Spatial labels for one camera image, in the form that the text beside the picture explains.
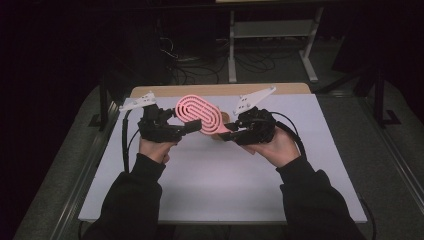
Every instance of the person's right hand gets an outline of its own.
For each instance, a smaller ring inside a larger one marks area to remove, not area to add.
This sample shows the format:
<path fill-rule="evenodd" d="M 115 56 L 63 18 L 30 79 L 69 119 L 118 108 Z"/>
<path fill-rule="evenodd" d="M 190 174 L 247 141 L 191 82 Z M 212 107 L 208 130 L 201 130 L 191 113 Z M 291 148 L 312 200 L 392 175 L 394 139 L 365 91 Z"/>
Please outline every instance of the person's right hand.
<path fill-rule="evenodd" d="M 272 165 L 283 167 L 300 156 L 296 143 L 281 128 L 275 128 L 274 138 L 269 143 L 258 143 L 244 146 L 265 157 Z"/>
<path fill-rule="evenodd" d="M 146 155 L 157 163 L 167 163 L 170 159 L 169 150 L 171 147 L 177 145 L 176 142 L 163 142 L 156 143 L 146 139 L 140 138 L 140 144 L 138 146 L 138 152 Z"/>

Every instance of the black sleeve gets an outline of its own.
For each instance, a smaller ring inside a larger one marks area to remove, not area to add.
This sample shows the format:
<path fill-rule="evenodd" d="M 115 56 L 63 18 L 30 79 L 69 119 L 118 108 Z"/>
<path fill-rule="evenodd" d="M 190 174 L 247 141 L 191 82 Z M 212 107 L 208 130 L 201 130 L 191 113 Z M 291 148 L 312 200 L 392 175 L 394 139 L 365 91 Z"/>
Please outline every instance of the black sleeve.
<path fill-rule="evenodd" d="M 299 157 L 277 168 L 291 239 L 365 239 L 324 171 Z"/>
<path fill-rule="evenodd" d="M 164 164 L 137 154 L 132 172 L 121 173 L 112 184 L 99 219 L 83 239 L 153 239 L 162 195 L 157 181 L 164 169 Z"/>

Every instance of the pink spiral object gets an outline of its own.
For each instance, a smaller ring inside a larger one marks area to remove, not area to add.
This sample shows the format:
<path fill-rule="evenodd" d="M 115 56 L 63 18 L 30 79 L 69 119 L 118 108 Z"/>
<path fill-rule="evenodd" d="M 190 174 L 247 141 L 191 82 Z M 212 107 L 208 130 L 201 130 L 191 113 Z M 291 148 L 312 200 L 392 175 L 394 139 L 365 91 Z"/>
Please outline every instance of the pink spiral object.
<path fill-rule="evenodd" d="M 175 114 L 183 122 L 200 119 L 206 135 L 230 132 L 222 121 L 221 111 L 205 99 L 197 95 L 187 95 L 177 102 Z"/>

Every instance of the black cable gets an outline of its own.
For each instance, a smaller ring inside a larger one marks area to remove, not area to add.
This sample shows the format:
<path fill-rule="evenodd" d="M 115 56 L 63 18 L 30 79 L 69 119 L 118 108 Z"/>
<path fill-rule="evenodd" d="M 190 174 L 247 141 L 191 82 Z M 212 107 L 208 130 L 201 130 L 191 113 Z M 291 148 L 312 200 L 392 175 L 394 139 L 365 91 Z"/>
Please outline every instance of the black cable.
<path fill-rule="evenodd" d="M 287 53 L 287 55 L 284 56 L 279 56 L 279 57 L 275 57 L 274 55 L 280 53 L 280 52 L 271 52 L 268 54 L 268 56 L 262 56 L 259 53 L 255 53 L 255 55 L 258 55 L 259 57 L 262 57 L 263 60 L 275 60 L 275 59 L 285 59 L 285 58 L 289 58 L 291 56 L 293 56 L 294 54 L 298 53 L 298 50 L 291 50 L 290 52 Z"/>
<path fill-rule="evenodd" d="M 188 75 L 187 75 L 187 72 L 186 72 L 185 70 L 183 70 L 183 69 L 181 69 L 181 68 L 178 68 L 178 67 L 175 67 L 175 69 L 177 70 L 177 72 L 178 72 L 178 71 L 181 71 L 181 72 L 184 74 L 184 81 L 183 81 L 183 83 L 182 83 L 181 85 L 186 85 L 186 84 L 187 84 L 187 80 L 188 80 L 189 78 L 193 79 L 192 84 L 196 84 L 196 79 L 195 79 L 194 77 L 192 77 L 192 76 L 188 76 Z"/>
<path fill-rule="evenodd" d="M 228 54 L 225 54 L 223 56 L 219 56 L 218 58 L 227 58 Z M 184 64 L 179 64 L 178 67 L 179 68 L 201 68 L 201 69 L 208 69 L 209 71 L 213 72 L 213 73 L 218 73 L 222 70 L 222 68 L 225 66 L 226 61 L 224 60 L 223 63 L 219 66 L 218 70 L 213 70 L 211 68 L 206 68 L 205 66 L 211 65 L 213 63 L 215 63 L 216 61 L 211 60 L 209 62 L 203 63 L 203 64 L 199 64 L 199 65 L 192 65 L 192 66 L 184 66 Z"/>
<path fill-rule="evenodd" d="M 171 75 L 172 75 L 172 78 L 175 80 L 175 85 L 180 85 L 178 71 L 176 71 L 175 74 L 174 74 L 174 71 L 171 71 Z"/>
<path fill-rule="evenodd" d="M 218 47 L 215 49 L 215 51 L 216 51 L 216 53 L 220 53 L 220 52 L 224 51 L 224 52 L 225 52 L 225 54 L 228 54 L 228 49 L 229 49 L 229 47 L 230 47 L 230 40 L 229 40 L 229 39 L 222 39 L 222 41 L 224 41 L 224 42 L 225 42 L 225 43 L 224 43 L 224 45 L 222 45 L 222 46 L 218 46 Z"/>
<path fill-rule="evenodd" d="M 131 147 L 131 143 L 132 143 L 132 141 L 134 140 L 134 138 L 135 138 L 135 136 L 137 135 L 137 133 L 138 132 L 140 132 L 140 129 L 137 129 L 137 131 L 134 133 L 134 135 L 132 136 L 132 138 L 131 138 L 131 140 L 130 140 L 130 143 L 128 144 L 128 147 L 127 147 L 127 151 L 129 152 L 130 151 L 130 147 Z"/>
<path fill-rule="evenodd" d="M 82 225 L 84 224 L 84 221 L 80 221 L 78 226 L 78 239 L 82 239 Z"/>
<path fill-rule="evenodd" d="M 188 59 L 179 59 L 176 61 L 179 67 L 204 67 L 215 62 L 213 58 L 194 57 Z"/>
<path fill-rule="evenodd" d="M 183 82 L 183 85 L 196 85 L 196 78 L 194 78 L 193 76 L 187 76 L 187 78 Z"/>
<path fill-rule="evenodd" d="M 180 69 L 180 68 L 177 68 L 177 67 L 173 67 L 173 70 L 175 70 L 175 73 L 176 73 L 176 83 L 177 83 L 177 85 L 180 85 L 180 78 L 183 78 L 184 77 L 184 80 L 182 81 L 182 83 L 181 83 L 181 85 L 184 85 L 185 84 L 185 82 L 187 81 L 187 78 L 188 78 L 188 76 L 187 76 L 187 73 L 184 71 L 184 70 L 182 70 L 182 69 Z M 178 74 L 178 71 L 181 71 L 183 74 L 184 74 L 184 76 L 180 76 L 179 74 Z"/>
<path fill-rule="evenodd" d="M 283 131 L 285 131 L 287 134 L 289 134 L 292 137 L 292 139 L 297 144 L 300 155 L 303 156 L 307 160 L 305 146 L 303 145 L 302 139 L 300 139 L 299 134 L 293 132 L 293 130 L 291 128 L 289 128 L 287 125 L 285 125 L 282 122 L 276 122 L 275 125 L 277 127 L 281 128 Z"/>
<path fill-rule="evenodd" d="M 296 133 L 296 135 L 299 136 L 299 132 L 297 131 L 296 126 L 294 125 L 294 123 L 292 122 L 292 120 L 290 120 L 290 118 L 288 118 L 286 115 L 281 114 L 281 113 L 278 113 L 278 112 L 269 112 L 269 113 L 271 113 L 271 114 L 277 114 L 277 115 L 280 115 L 280 116 L 284 117 L 285 119 L 287 119 L 291 123 L 291 125 L 293 126 L 294 132 Z"/>
<path fill-rule="evenodd" d="M 265 71 L 269 71 L 269 70 L 273 70 L 273 69 L 275 69 L 275 61 L 273 60 L 273 59 L 270 59 L 270 58 L 262 58 L 262 59 L 255 59 L 254 57 L 253 57 L 253 55 L 252 56 L 249 56 L 247 53 L 244 53 L 243 54 L 250 62 L 252 62 L 252 63 L 254 63 L 254 64 L 257 64 L 257 63 L 260 63 L 260 64 L 262 64 L 263 65 L 263 69 L 265 70 Z M 268 64 L 265 62 L 265 61 L 269 61 L 270 63 L 271 63 L 271 66 L 268 66 Z"/>
<path fill-rule="evenodd" d="M 284 44 L 282 43 L 282 42 L 280 42 L 280 45 L 277 47 L 277 49 L 282 49 L 282 46 L 284 46 Z M 283 52 L 285 52 L 285 51 L 277 51 L 277 52 L 274 52 L 271 56 L 270 56 L 270 58 L 271 59 L 285 59 L 285 58 L 289 58 L 289 57 L 291 57 L 291 56 L 293 56 L 294 54 L 297 54 L 298 52 L 299 52 L 299 50 L 296 48 L 296 49 L 292 49 L 292 50 L 290 50 L 288 53 L 286 53 L 286 55 L 284 55 L 284 56 L 279 56 L 279 57 L 275 57 L 274 55 L 275 54 L 277 54 L 277 53 L 283 53 Z"/>
<path fill-rule="evenodd" d="M 272 49 L 273 51 L 270 51 L 270 53 L 266 55 L 266 58 L 278 59 L 278 58 L 272 57 L 272 55 L 274 55 L 275 53 L 280 52 L 280 49 L 283 48 L 283 46 L 284 46 L 284 44 L 282 43 L 283 41 L 280 40 L 279 42 L 280 42 L 279 44 L 276 44 L 276 46 L 273 47 L 273 49 Z M 264 50 L 261 48 L 261 46 L 258 45 L 257 48 L 258 48 L 259 52 L 264 52 Z M 292 51 L 289 56 L 291 56 L 295 52 L 297 52 L 297 50 Z"/>
<path fill-rule="evenodd" d="M 268 56 L 261 56 L 259 53 L 243 53 L 243 55 L 252 63 L 264 63 L 265 60 L 270 60 Z"/>
<path fill-rule="evenodd" d="M 132 110 L 128 110 L 125 113 L 125 117 L 122 120 L 122 160 L 124 161 L 124 171 L 126 173 L 130 172 L 129 168 L 129 156 L 128 156 L 128 147 L 127 147 L 127 134 L 128 134 L 128 116 Z"/>
<path fill-rule="evenodd" d="M 259 68 L 259 67 L 255 66 L 255 65 L 249 64 L 249 63 L 243 61 L 242 59 L 240 59 L 239 57 L 235 57 L 234 56 L 234 59 L 237 61 L 237 63 L 240 65 L 240 67 L 244 68 L 246 71 L 249 71 L 249 72 L 252 72 L 252 73 L 265 73 L 265 72 L 268 71 L 267 69 Z M 251 67 L 253 69 L 257 69 L 257 71 L 254 71 L 252 69 L 249 69 L 246 66 L 249 66 L 249 67 Z"/>
<path fill-rule="evenodd" d="M 259 46 L 259 45 L 257 45 L 256 46 L 256 48 L 258 49 L 258 51 L 259 52 L 263 52 L 263 50 L 261 49 L 261 47 Z M 264 60 L 266 60 L 266 59 L 271 59 L 271 56 L 272 56 L 272 54 L 274 54 L 272 51 L 270 51 L 269 53 L 267 53 L 265 56 L 262 56 L 261 54 L 259 54 L 259 53 L 255 53 L 255 55 L 258 55 L 261 59 L 260 60 L 256 60 L 256 61 L 258 61 L 258 62 L 261 62 L 261 61 L 264 61 Z"/>
<path fill-rule="evenodd" d="M 206 67 L 195 67 L 195 68 L 207 70 L 207 71 L 210 71 L 211 73 L 205 73 L 205 74 L 203 74 L 203 73 L 195 73 L 195 72 L 191 72 L 191 71 L 187 71 L 187 70 L 184 70 L 184 71 L 186 73 L 190 73 L 190 74 L 193 74 L 193 75 L 196 75 L 196 76 L 210 76 L 210 75 L 215 74 L 215 76 L 217 78 L 216 82 L 217 83 L 219 82 L 219 75 L 218 75 L 218 72 L 217 71 L 215 71 L 213 69 L 210 69 L 210 68 L 206 68 Z"/>
<path fill-rule="evenodd" d="M 370 216 L 371 219 L 371 224 L 372 224 L 372 240 L 376 240 L 377 239 L 377 224 L 375 222 L 375 218 L 374 215 L 371 211 L 371 208 L 368 206 L 367 202 L 365 201 L 365 199 L 360 195 L 359 201 L 362 203 L 362 205 L 364 205 L 365 209 L 368 212 L 368 215 Z"/>

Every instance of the white board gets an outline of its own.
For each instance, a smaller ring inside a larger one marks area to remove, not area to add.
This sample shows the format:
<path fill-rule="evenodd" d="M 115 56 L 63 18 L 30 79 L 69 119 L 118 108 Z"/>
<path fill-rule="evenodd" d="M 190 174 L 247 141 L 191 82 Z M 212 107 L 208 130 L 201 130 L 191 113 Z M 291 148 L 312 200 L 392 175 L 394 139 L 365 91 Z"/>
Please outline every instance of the white board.
<path fill-rule="evenodd" d="M 232 115 L 239 96 L 203 97 Z M 157 98 L 160 108 L 174 108 L 180 97 Z M 313 94 L 271 95 L 259 109 L 280 112 L 296 125 L 315 170 L 324 170 L 334 188 L 345 198 L 356 222 L 367 218 L 334 144 L 316 96 Z M 128 138 L 137 130 L 142 109 L 129 117 Z M 100 216 L 103 200 L 113 181 L 123 171 L 120 114 L 96 176 L 79 215 L 83 221 Z M 277 120 L 290 126 L 282 117 Z M 182 125 L 172 118 L 170 124 Z M 130 148 L 130 169 L 138 151 L 138 136 Z M 170 151 L 170 162 L 159 180 L 163 188 L 159 222 L 163 223 L 273 223 L 286 217 L 279 185 L 282 180 L 266 159 L 250 155 L 233 142 L 212 140 L 199 132 L 183 137 Z"/>

